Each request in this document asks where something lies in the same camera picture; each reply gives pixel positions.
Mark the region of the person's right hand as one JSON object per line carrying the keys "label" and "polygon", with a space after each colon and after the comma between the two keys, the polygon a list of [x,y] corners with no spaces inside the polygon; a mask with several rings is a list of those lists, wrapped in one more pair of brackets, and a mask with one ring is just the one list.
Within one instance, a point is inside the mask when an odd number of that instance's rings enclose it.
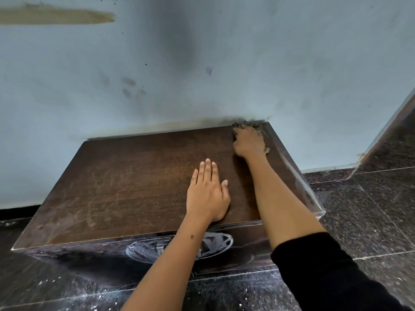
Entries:
{"label": "person's right hand", "polygon": [[266,158],[266,145],[263,137],[255,132],[241,130],[233,143],[237,156],[242,157],[246,162]]}

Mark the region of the person's left hand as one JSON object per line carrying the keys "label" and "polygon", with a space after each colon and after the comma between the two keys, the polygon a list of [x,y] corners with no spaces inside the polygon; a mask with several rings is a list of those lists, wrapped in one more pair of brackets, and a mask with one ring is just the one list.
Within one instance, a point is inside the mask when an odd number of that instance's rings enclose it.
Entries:
{"label": "person's left hand", "polygon": [[224,218],[231,203],[230,199],[223,199],[221,192],[220,174],[215,162],[212,164],[211,182],[205,182],[205,161],[200,162],[198,182],[188,188],[186,197],[186,215],[204,220],[211,224]]}

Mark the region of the grey cleaning rag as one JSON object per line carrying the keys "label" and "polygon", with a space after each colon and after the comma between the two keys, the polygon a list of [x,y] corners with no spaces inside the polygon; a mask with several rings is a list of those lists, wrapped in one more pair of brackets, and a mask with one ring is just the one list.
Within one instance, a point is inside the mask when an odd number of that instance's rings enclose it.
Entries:
{"label": "grey cleaning rag", "polygon": [[[233,125],[259,125],[259,124],[256,124],[256,123],[251,123],[251,122],[244,122],[244,123],[242,123],[242,124],[239,124],[239,123],[235,123],[235,124],[233,124]],[[266,154],[268,154],[269,153],[269,151],[270,151],[270,149],[266,146]]]}

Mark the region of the person's left forearm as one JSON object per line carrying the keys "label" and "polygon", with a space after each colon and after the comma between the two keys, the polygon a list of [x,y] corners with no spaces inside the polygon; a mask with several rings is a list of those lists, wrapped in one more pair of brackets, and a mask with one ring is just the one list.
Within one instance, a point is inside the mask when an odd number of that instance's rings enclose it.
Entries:
{"label": "person's left forearm", "polygon": [[120,311],[181,311],[196,256],[214,218],[209,213],[186,214],[172,241]]}

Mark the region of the person's right forearm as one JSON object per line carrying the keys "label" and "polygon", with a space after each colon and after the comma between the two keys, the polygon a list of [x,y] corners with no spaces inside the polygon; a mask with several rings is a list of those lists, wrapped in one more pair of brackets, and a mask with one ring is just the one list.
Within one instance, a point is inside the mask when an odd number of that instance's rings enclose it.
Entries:
{"label": "person's right forearm", "polygon": [[252,175],[257,208],[272,250],[286,241],[326,232],[274,171],[264,152],[241,156]]}

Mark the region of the dark brown wooden cabinet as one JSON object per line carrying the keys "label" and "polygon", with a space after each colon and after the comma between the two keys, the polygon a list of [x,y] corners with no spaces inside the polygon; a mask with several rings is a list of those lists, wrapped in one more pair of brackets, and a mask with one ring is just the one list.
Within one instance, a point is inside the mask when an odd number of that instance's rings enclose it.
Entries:
{"label": "dark brown wooden cabinet", "polygon": [[252,177],[233,142],[230,125],[86,141],[11,251],[103,286],[137,284],[151,264],[129,258],[127,246],[175,235],[191,174],[210,158],[229,181],[231,204],[207,233],[229,234],[233,245],[195,260],[191,276],[274,266]]}

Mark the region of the black sleeve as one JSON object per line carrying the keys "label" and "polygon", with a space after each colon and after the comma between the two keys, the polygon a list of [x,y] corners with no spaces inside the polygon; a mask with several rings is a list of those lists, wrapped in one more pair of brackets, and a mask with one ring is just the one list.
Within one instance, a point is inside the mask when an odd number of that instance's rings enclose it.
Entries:
{"label": "black sleeve", "polygon": [[327,232],[288,240],[271,259],[302,311],[412,311],[362,272]]}

